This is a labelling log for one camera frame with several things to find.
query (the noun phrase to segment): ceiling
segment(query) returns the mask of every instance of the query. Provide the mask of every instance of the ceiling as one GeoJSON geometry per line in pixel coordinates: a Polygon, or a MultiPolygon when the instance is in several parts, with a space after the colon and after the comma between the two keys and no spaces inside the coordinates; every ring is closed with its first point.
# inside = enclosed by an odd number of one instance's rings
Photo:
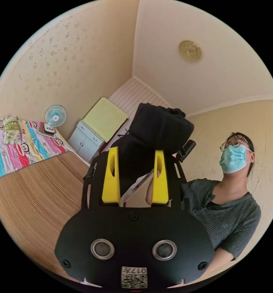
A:
{"type": "Polygon", "coordinates": [[[133,76],[187,116],[261,99],[273,99],[273,78],[250,45],[225,23],[174,0],[141,0],[133,76]],[[179,43],[202,50],[184,60],[179,43]]]}

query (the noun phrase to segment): striped shirt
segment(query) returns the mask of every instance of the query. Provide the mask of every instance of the striped shirt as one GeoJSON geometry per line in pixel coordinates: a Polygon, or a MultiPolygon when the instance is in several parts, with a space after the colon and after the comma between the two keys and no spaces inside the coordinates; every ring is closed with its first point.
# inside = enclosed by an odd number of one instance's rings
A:
{"type": "Polygon", "coordinates": [[[236,259],[255,232],[261,210],[249,192],[237,200],[214,204],[213,189],[219,182],[196,179],[183,184],[182,190],[189,199],[189,212],[204,225],[214,249],[222,248],[236,259]]]}

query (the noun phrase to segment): qr code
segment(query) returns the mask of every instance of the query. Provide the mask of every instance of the qr code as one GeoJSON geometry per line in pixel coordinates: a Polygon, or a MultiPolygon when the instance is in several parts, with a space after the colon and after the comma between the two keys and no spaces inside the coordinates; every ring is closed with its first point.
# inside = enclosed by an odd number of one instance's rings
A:
{"type": "Polygon", "coordinates": [[[121,270],[122,288],[140,289],[148,287],[146,268],[132,268],[123,266],[121,270]]]}

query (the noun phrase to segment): yellow bracket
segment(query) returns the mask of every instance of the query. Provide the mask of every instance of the yellow bracket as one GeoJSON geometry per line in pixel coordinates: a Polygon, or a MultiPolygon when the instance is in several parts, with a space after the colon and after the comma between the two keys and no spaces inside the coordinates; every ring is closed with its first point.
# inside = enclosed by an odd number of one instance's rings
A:
{"type": "Polygon", "coordinates": [[[157,150],[155,152],[152,204],[167,204],[168,201],[169,194],[164,153],[162,150],[157,150]]]}
{"type": "Polygon", "coordinates": [[[118,147],[109,150],[102,201],[105,204],[117,203],[120,206],[118,147]]]}

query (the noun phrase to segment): bamboo mat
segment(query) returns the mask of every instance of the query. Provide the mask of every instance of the bamboo mat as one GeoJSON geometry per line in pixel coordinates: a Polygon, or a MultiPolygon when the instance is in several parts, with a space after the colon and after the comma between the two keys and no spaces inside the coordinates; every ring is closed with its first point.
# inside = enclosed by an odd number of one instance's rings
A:
{"type": "Polygon", "coordinates": [[[80,209],[88,166],[73,152],[0,178],[0,220],[34,262],[70,280],[54,249],[64,224],[80,209]]]}

